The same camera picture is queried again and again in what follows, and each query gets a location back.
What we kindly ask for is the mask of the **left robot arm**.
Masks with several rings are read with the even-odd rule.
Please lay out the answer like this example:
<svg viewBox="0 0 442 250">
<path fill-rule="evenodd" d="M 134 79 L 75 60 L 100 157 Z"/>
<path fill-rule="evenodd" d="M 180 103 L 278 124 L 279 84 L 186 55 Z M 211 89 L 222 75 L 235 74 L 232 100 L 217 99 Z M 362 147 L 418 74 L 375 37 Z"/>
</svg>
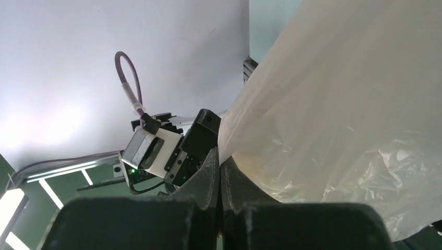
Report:
<svg viewBox="0 0 442 250">
<path fill-rule="evenodd" d="M 122 177 L 100 184 L 78 188 L 77 191 L 97 189 L 126 182 L 131 194 L 139 195 L 159 187 L 158 184 L 137 190 L 136 184 L 158 177 L 169 186 L 182 186 L 203 165 L 209 151 L 217 146 L 221 116 L 201 109 L 190 128 L 184 131 L 174 125 L 174 115 L 163 113 L 144 115 L 132 122 L 134 135 L 125 150 L 118 153 L 116 166 Z"/>
</svg>

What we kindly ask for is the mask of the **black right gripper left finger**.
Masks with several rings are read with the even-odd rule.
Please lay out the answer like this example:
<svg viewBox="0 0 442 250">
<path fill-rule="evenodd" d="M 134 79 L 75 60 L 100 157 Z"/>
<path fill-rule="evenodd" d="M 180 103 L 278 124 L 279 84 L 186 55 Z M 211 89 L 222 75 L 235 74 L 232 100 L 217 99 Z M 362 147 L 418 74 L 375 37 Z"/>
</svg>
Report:
<svg viewBox="0 0 442 250">
<path fill-rule="evenodd" d="M 86 197 L 52 220 L 39 249 L 215 249 L 218 149 L 168 196 Z"/>
</svg>

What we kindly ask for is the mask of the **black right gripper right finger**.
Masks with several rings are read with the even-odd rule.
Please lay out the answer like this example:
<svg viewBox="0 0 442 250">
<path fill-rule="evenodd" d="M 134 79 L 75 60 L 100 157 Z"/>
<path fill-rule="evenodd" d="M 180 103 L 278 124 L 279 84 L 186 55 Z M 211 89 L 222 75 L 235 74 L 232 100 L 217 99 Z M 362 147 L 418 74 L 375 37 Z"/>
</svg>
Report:
<svg viewBox="0 0 442 250">
<path fill-rule="evenodd" d="M 281 203 L 233 159 L 220 166 L 224 249 L 393 249 L 377 212 L 357 203 Z"/>
</svg>

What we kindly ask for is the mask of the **translucent white trash bag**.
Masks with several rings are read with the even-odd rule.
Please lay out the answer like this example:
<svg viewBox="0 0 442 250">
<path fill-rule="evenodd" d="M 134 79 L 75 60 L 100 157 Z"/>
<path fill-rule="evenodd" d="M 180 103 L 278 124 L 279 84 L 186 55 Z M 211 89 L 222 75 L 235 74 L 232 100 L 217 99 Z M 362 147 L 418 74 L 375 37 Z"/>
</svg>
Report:
<svg viewBox="0 0 442 250">
<path fill-rule="evenodd" d="M 393 241 L 441 220 L 441 1 L 303 1 L 222 118 L 283 203 L 371 206 Z"/>
</svg>

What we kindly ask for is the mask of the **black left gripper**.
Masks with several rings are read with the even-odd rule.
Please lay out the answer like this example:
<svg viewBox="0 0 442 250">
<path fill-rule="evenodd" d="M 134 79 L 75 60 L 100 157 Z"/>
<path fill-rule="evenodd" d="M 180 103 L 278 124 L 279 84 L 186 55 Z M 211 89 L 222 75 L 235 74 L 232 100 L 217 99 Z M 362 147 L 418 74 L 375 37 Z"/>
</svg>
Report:
<svg viewBox="0 0 442 250">
<path fill-rule="evenodd" d="M 165 182 L 182 186 L 202 166 L 209 151 L 217 147 L 221 117 L 201 109 L 178 146 L 179 152 L 169 168 Z"/>
</svg>

